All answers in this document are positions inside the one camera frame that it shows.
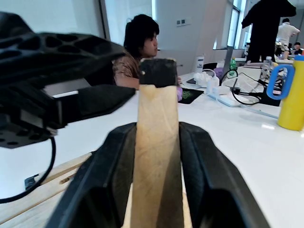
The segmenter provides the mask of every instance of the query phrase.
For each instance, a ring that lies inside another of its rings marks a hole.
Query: white shirt
[[[289,22],[283,23],[279,26],[279,31],[277,33],[278,41],[282,42],[284,45],[289,45],[289,39],[293,34],[298,34],[300,30],[298,30],[295,26],[290,25]]]

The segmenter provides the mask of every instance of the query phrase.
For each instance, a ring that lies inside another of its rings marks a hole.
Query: black mouse pad
[[[203,93],[204,93],[204,91],[183,88],[182,89],[182,100],[179,101],[179,103],[189,105]]]

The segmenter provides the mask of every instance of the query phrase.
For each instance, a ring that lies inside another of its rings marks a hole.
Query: black clothing
[[[296,15],[296,7],[288,0],[261,0],[244,18],[243,28],[253,24],[247,61],[262,62],[267,56],[275,60],[275,41],[281,17]]]
[[[297,56],[297,55],[299,55],[299,54],[301,55],[302,52],[303,52],[303,51],[302,51],[301,49],[296,50],[296,51],[294,52],[294,55],[295,55],[295,56]]]

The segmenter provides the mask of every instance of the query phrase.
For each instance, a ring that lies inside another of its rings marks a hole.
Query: tissue
[[[193,78],[196,81],[197,85],[201,87],[207,87],[208,81],[212,79],[212,76],[210,76],[206,72],[202,72],[202,73],[195,73],[193,75]]]

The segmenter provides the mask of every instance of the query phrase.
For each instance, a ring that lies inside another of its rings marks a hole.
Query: black hair
[[[153,38],[155,33],[160,33],[155,20],[144,14],[137,15],[125,27],[123,46],[134,58],[140,57],[139,49],[143,48],[145,40]]]
[[[285,22],[290,22],[290,20],[289,20],[289,18],[285,18],[285,19],[283,19],[282,22],[283,22],[283,23],[285,23]]]

